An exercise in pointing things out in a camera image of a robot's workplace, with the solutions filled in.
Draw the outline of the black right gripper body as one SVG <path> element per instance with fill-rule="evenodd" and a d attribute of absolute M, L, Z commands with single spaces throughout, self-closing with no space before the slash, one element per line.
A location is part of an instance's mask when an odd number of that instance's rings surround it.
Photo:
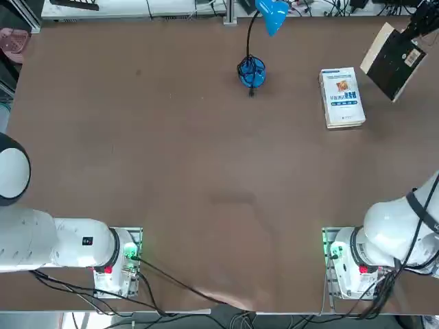
<path fill-rule="evenodd" d="M 414 36 L 426 36 L 438 29 L 438 1 L 421 1 L 410 21 Z"/>

